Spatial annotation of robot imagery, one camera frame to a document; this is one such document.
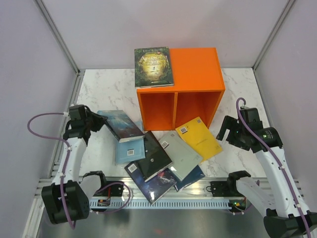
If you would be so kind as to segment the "black cover book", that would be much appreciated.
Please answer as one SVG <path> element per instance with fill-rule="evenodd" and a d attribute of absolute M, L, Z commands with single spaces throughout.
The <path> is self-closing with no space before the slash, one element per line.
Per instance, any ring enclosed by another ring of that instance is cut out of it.
<path fill-rule="evenodd" d="M 139 160 L 137 165 L 145 182 L 148 182 L 173 162 L 151 131 L 145 133 L 144 147 L 145 158 Z"/>

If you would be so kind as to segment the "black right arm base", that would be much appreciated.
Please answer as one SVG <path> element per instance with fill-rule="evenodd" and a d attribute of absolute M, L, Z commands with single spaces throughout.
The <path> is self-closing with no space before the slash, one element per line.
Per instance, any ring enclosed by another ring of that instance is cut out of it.
<path fill-rule="evenodd" d="M 213 197 L 232 196 L 226 181 L 211 181 L 210 184 L 206 187 L 206 191 L 210 192 Z"/>

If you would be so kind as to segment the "Alice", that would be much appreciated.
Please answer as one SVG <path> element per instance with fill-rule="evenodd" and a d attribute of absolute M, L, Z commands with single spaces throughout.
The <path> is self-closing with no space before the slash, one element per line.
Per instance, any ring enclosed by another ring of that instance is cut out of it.
<path fill-rule="evenodd" d="M 169 47 L 135 49 L 134 62 L 136 88 L 174 85 Z"/>

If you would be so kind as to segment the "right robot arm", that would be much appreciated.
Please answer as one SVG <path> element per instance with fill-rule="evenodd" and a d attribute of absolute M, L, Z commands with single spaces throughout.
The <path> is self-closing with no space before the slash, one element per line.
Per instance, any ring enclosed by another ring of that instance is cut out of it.
<path fill-rule="evenodd" d="M 245 151 L 251 150 L 259 160 L 272 196 L 269 196 L 246 171 L 228 175 L 226 189 L 232 195 L 245 197 L 262 215 L 271 238 L 293 238 L 317 228 L 317 214 L 302 198 L 286 162 L 283 143 L 273 127 L 265 128 L 256 108 L 238 108 L 238 118 L 225 116 L 216 136 Z"/>

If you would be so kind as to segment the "light blue book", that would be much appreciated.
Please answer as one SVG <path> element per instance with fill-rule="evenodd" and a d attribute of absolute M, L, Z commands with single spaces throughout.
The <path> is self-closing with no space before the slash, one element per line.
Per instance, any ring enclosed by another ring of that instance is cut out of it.
<path fill-rule="evenodd" d="M 136 161 L 136 160 L 140 160 L 144 158 L 145 158 L 144 138 L 139 140 L 123 142 L 123 143 L 119 143 L 117 141 L 116 149 L 115 149 L 115 163 L 116 164 L 124 164 L 124 163 L 132 162 L 132 161 Z"/>

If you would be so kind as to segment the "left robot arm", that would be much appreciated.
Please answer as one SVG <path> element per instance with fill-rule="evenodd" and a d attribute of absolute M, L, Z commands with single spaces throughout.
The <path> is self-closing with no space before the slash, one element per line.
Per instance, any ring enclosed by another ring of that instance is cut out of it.
<path fill-rule="evenodd" d="M 42 188 L 41 196 L 52 224 L 68 223 L 72 229 L 78 220 L 88 218 L 89 200 L 96 194 L 105 195 L 108 183 L 102 171 L 79 176 L 83 155 L 92 132 L 98 132 L 107 118 L 92 112 L 88 106 L 69 108 L 62 141 L 63 159 L 51 185 Z"/>

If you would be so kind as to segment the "teal ocean cover book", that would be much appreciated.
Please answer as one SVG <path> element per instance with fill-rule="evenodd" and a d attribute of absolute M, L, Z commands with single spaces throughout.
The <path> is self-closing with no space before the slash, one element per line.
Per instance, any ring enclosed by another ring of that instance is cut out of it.
<path fill-rule="evenodd" d="M 123 110 L 98 111 L 97 114 L 107 117 L 105 124 L 119 143 L 144 138 L 143 132 Z"/>

